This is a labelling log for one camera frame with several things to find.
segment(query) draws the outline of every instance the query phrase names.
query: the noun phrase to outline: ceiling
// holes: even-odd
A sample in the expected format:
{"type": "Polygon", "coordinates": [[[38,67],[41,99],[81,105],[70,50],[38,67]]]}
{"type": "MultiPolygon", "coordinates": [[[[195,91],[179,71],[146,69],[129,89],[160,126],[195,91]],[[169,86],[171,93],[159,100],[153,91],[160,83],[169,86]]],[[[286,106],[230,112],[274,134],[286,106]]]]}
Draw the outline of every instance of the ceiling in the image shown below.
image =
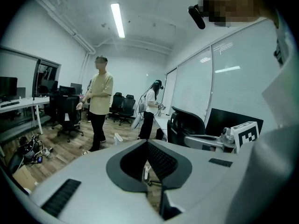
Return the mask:
{"type": "Polygon", "coordinates": [[[170,53],[193,22],[197,0],[50,0],[93,46],[122,44],[170,53]],[[110,4],[119,3],[126,38],[120,39],[110,4]]]}

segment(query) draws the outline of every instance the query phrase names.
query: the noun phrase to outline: woman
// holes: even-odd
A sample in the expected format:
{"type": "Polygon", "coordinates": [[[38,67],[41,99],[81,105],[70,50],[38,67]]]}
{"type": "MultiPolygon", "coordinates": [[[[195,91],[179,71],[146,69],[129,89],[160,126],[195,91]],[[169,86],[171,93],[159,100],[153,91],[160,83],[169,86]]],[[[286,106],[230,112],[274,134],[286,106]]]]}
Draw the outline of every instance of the woman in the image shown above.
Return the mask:
{"type": "Polygon", "coordinates": [[[145,96],[145,107],[146,110],[144,112],[144,122],[141,127],[141,131],[139,134],[139,139],[149,139],[151,128],[153,126],[154,115],[158,113],[160,107],[155,104],[157,100],[157,95],[159,93],[159,89],[162,86],[162,82],[160,80],[156,80],[153,85],[150,87],[149,91],[145,96]]]}

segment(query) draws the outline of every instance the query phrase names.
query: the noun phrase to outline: wooden floor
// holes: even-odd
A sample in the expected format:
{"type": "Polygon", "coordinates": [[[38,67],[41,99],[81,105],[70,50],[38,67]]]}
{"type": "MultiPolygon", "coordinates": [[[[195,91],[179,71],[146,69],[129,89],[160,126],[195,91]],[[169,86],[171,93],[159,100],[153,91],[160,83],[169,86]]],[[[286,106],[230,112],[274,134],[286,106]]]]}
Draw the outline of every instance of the wooden floor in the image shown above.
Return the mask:
{"type": "MultiPolygon", "coordinates": [[[[74,138],[71,139],[70,143],[67,143],[67,136],[61,134],[60,137],[57,137],[57,132],[61,130],[61,125],[56,125],[54,130],[51,129],[51,124],[43,126],[43,135],[39,136],[39,140],[43,141],[44,146],[49,148],[53,147],[53,153],[51,158],[43,157],[43,162],[41,164],[34,164],[32,166],[27,166],[28,170],[32,176],[37,180],[37,182],[43,182],[47,177],[50,177],[58,170],[62,169],[72,160],[78,158],[82,155],[82,152],[88,150],[92,146],[93,142],[93,128],[91,123],[88,123],[86,120],[86,115],[82,113],[80,130],[84,132],[82,137],[80,133],[72,132],[74,138]]],[[[159,128],[158,125],[153,125],[152,132],[150,135],[151,139],[154,139],[156,136],[156,131],[159,128]]],[[[103,130],[106,136],[106,143],[102,144],[103,148],[107,148],[114,144],[114,133],[118,133],[123,141],[133,141],[137,140],[138,137],[138,127],[135,130],[131,130],[131,127],[128,123],[124,123],[119,126],[119,122],[113,122],[112,119],[108,118],[103,126],[103,130]]],[[[38,134],[38,128],[30,131],[26,134],[16,137],[13,141],[7,143],[3,147],[3,151],[6,155],[4,158],[4,163],[7,165],[10,158],[12,157],[15,149],[19,146],[19,138],[26,136],[27,140],[31,139],[33,134],[38,134]]],[[[155,173],[150,170],[150,178],[157,180],[155,173]]],[[[161,186],[152,185],[148,187],[148,200],[152,204],[155,210],[158,211],[160,198],[161,198],[161,186]]]]}

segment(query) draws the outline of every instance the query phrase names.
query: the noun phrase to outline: yellow t-shirt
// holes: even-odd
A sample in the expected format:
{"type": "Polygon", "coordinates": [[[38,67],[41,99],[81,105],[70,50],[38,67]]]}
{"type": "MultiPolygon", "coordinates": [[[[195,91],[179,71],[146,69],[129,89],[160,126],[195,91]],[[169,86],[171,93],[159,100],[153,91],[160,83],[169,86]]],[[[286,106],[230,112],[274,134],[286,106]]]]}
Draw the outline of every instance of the yellow t-shirt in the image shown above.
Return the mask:
{"type": "Polygon", "coordinates": [[[113,89],[113,77],[109,72],[103,75],[99,73],[94,75],[92,83],[89,87],[89,92],[99,94],[101,92],[107,93],[106,97],[93,97],[90,101],[89,111],[94,114],[108,114],[110,107],[110,96],[113,89]]]}

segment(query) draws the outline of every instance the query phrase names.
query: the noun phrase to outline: white desk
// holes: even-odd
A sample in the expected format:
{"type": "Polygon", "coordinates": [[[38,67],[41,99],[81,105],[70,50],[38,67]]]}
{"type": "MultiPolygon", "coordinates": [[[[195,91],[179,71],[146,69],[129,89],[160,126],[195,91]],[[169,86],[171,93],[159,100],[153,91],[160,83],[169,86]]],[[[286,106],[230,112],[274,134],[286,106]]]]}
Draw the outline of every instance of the white desk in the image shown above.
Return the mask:
{"type": "MultiPolygon", "coordinates": [[[[32,120],[34,122],[34,127],[35,127],[36,121],[34,119],[34,112],[33,112],[33,107],[35,106],[39,131],[41,132],[41,134],[43,134],[42,125],[41,125],[41,121],[40,121],[40,117],[39,117],[38,106],[43,105],[43,104],[49,104],[50,98],[49,97],[43,97],[43,98],[35,97],[34,100],[33,100],[33,98],[23,98],[23,99],[12,100],[11,102],[16,102],[16,101],[19,101],[20,103],[16,104],[16,105],[10,105],[10,106],[0,108],[0,113],[5,113],[8,111],[18,110],[18,109],[22,109],[22,108],[26,108],[26,107],[31,107],[32,120]]],[[[1,105],[5,105],[8,103],[10,103],[10,102],[3,102],[3,103],[1,103],[1,105]]]]}
{"type": "Polygon", "coordinates": [[[163,133],[167,137],[167,122],[170,120],[170,116],[166,114],[162,114],[160,117],[158,115],[155,116],[155,121],[158,123],[163,133]]]}

